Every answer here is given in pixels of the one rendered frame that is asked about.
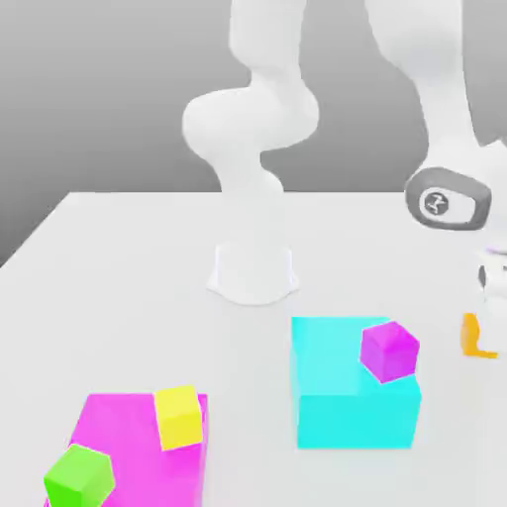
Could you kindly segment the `large magenta box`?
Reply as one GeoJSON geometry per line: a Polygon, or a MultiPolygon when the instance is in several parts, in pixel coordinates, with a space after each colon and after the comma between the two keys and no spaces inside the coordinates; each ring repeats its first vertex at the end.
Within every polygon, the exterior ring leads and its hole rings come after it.
{"type": "Polygon", "coordinates": [[[70,441],[110,457],[115,488],[102,507],[202,507],[208,396],[198,395],[203,441],[164,452],[151,393],[94,393],[70,441]]]}

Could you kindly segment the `small green cube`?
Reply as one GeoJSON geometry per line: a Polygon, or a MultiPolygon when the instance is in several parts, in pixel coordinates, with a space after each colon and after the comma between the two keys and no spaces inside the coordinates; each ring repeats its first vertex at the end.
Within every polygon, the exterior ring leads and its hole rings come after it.
{"type": "Polygon", "coordinates": [[[49,507],[101,507],[115,487],[108,455],[71,444],[44,476],[49,507]]]}

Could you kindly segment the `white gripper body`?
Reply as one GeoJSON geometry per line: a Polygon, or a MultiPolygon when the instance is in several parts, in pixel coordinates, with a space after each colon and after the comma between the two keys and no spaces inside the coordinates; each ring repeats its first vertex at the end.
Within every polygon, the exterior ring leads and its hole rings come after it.
{"type": "Polygon", "coordinates": [[[489,352],[507,352],[507,299],[485,298],[479,324],[480,345],[489,352]]]}

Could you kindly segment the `small purple cube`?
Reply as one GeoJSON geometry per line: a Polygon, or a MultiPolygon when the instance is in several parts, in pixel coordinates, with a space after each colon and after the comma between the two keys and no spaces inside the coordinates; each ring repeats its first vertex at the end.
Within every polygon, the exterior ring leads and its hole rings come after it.
{"type": "Polygon", "coordinates": [[[413,375],[419,350],[418,339],[398,322],[388,321],[362,330],[359,361],[385,384],[413,375]]]}

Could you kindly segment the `small yellow cube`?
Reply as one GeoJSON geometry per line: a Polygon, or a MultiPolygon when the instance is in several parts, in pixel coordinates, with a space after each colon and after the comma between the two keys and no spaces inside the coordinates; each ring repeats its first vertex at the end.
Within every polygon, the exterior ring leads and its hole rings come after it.
{"type": "Polygon", "coordinates": [[[163,451],[173,451],[202,442],[202,411],[193,385],[156,391],[153,399],[163,451]]]}

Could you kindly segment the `small orange cube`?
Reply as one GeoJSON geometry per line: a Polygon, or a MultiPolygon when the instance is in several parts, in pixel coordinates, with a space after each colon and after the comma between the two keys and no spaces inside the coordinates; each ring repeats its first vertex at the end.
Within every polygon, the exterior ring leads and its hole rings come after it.
{"type": "Polygon", "coordinates": [[[480,328],[478,320],[473,313],[464,313],[460,327],[460,347],[466,356],[475,356],[482,358],[497,358],[497,352],[484,351],[478,347],[480,328]]]}

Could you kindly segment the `large cyan box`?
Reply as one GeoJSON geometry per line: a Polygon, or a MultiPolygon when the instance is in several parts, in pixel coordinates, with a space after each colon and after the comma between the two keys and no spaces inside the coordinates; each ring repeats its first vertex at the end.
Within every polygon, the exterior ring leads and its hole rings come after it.
{"type": "Polygon", "coordinates": [[[359,361],[387,317],[294,317],[290,383],[298,449],[408,449],[422,400],[415,373],[380,384],[359,361]]]}

